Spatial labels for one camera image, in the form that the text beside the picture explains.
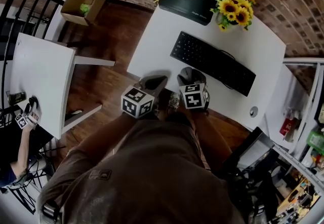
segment flower vase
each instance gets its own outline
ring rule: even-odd
[[[216,14],[215,21],[216,21],[217,25],[219,25],[220,23],[222,23],[222,16],[223,16],[223,14],[221,14],[220,12],[218,12]],[[236,25],[228,24],[227,27],[226,27],[226,31],[225,32],[232,32],[236,28],[238,28],[238,24],[236,24]]]

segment leg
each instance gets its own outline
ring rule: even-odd
[[[170,113],[166,117],[166,121],[184,124],[194,130],[191,113],[188,109],[185,108],[181,99],[179,101],[179,107],[177,108],[176,112]]]
[[[115,65],[114,61],[85,57],[85,56],[74,56],[74,63],[75,64],[106,65],[106,66],[114,66]]]
[[[137,119],[123,113],[82,140],[76,149],[83,151],[94,163],[98,163],[121,141],[136,122]]]
[[[144,116],[140,117],[139,120],[152,120],[152,121],[158,121],[158,117],[155,116],[154,112],[151,111],[148,114],[145,114]]]
[[[166,121],[184,124],[190,128],[193,128],[187,116],[182,112],[177,111],[176,113],[170,114],[169,116],[167,116]]]
[[[211,170],[217,172],[232,151],[204,113],[193,111],[192,118],[206,161]]]
[[[82,113],[79,113],[67,121],[65,121],[64,127],[62,128],[62,134],[68,131],[69,129],[73,128],[75,125],[79,124],[81,121],[85,120],[92,114],[96,113],[102,108],[102,104],[95,104],[92,107],[89,107],[88,109],[85,109]]]

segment shelf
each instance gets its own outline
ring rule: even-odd
[[[286,119],[287,108],[292,107],[301,111],[301,115],[308,114],[311,104],[307,107],[310,97],[298,82],[292,72],[282,65],[280,74],[271,96],[271,100],[259,127],[272,141],[286,149],[291,149],[293,142],[288,142],[280,134],[280,129]]]
[[[317,176],[315,176],[307,167],[305,167],[301,162],[299,162],[292,155],[287,153],[282,147],[274,144],[273,150],[275,150],[279,155],[284,157],[291,165],[293,165],[300,173],[302,173],[320,192],[320,195],[324,195],[324,182],[320,181]]]
[[[297,160],[301,160],[301,156],[307,146],[307,137],[309,133],[318,126],[316,120],[314,120],[314,116],[317,111],[322,85],[323,85],[323,72],[324,72],[324,65],[319,66],[317,65],[315,79],[312,87],[312,91],[314,89],[314,93],[311,93],[309,96],[308,102],[311,103],[311,109],[308,115],[306,115],[307,120],[305,121],[304,129],[301,129],[300,138],[296,139],[296,144],[293,149],[289,150],[289,153],[292,154]]]

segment white desk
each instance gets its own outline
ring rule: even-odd
[[[95,104],[65,121],[67,96],[76,64],[113,66],[115,62],[75,56],[75,50],[19,33],[13,58],[10,93],[25,91],[27,100],[18,105],[25,109],[34,95],[39,102],[39,125],[54,137],[100,110]]]
[[[231,33],[223,33],[215,23],[215,16],[207,26],[203,26],[157,7],[127,71],[139,77],[164,73],[169,77],[166,88],[179,93],[176,76],[188,65],[170,57],[170,53],[181,31],[227,51],[256,74],[248,97],[228,89],[210,76],[206,77],[211,95],[210,109],[251,129],[257,127],[278,79],[285,44],[256,17],[249,32],[237,28]],[[258,108],[255,118],[250,116],[253,106]]]

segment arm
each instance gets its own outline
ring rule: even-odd
[[[10,166],[18,178],[27,168],[28,162],[28,151],[29,151],[29,136],[32,130],[31,125],[27,125],[21,134],[20,146],[18,151],[18,160],[14,163],[11,163]]]
[[[231,149],[204,113],[192,112],[192,119],[207,163],[213,171],[220,170]]]
[[[98,163],[135,125],[137,120],[128,114],[106,124],[84,139],[76,149],[84,152],[94,163]]]

